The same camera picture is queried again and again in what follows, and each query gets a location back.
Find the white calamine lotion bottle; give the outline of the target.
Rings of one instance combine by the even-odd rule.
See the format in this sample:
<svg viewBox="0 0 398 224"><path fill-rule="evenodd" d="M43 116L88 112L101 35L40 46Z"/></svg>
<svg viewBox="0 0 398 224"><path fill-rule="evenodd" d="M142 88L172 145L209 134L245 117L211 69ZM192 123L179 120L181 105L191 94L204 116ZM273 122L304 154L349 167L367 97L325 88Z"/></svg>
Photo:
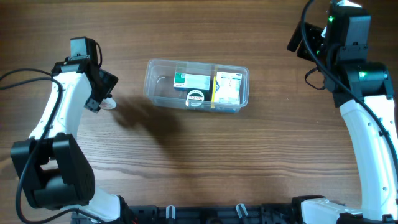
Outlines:
<svg viewBox="0 0 398 224"><path fill-rule="evenodd" d="M105 98L100 103L100 108L104 109L104 110L115 109L116 106L117 106L117 103L112 98Z"/></svg>

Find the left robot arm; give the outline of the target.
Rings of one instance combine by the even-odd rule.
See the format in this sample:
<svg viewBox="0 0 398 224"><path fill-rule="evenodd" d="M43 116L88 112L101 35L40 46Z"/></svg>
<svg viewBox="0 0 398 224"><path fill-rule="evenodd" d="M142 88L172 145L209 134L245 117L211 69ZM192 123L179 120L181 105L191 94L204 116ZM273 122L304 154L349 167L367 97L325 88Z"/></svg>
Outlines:
<svg viewBox="0 0 398 224"><path fill-rule="evenodd" d="M133 214L124 199L95 184L95 175L76 136L82 112L97 113L116 104L111 91L118 78L101 69L100 45L87 37L70 40L71 55L44 77L53 83L44 113L28 139L15 142L11 159L19 176L16 193L18 217L21 196L32 208L73 212L73 222L129 223Z"/></svg>

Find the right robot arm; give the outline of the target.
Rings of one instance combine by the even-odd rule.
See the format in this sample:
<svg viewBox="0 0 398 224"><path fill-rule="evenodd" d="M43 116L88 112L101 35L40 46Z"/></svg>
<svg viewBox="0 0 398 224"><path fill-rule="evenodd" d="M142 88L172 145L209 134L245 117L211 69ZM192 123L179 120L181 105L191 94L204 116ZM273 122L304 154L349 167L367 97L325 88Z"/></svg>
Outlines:
<svg viewBox="0 0 398 224"><path fill-rule="evenodd" d="M332 1L324 28L298 23L287 49L315 64L348 128L361 183L361 206L322 196L296 197L299 223L396 223L397 131L387 67L370 62L371 16L350 1Z"/></svg>

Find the green Zam-Buk ointment box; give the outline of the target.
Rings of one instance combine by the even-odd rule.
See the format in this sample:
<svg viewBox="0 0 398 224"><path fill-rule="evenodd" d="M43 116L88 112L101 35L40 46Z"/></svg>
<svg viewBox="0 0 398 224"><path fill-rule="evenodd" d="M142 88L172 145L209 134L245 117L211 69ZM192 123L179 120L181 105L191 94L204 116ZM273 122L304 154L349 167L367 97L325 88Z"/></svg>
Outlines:
<svg viewBox="0 0 398 224"><path fill-rule="evenodd" d="M192 90L188 92L185 105L187 107L200 106L205 100L205 94L200 90Z"/></svg>

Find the white green medicine box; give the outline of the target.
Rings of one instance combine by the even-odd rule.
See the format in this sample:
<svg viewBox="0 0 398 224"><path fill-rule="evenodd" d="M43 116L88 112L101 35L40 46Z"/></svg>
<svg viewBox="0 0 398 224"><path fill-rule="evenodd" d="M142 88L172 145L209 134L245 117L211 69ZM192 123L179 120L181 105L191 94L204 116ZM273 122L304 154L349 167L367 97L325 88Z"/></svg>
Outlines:
<svg viewBox="0 0 398 224"><path fill-rule="evenodd" d="M210 89L210 82L211 77L207 75L175 73L173 87L181 89L199 89L208 91Z"/></svg>

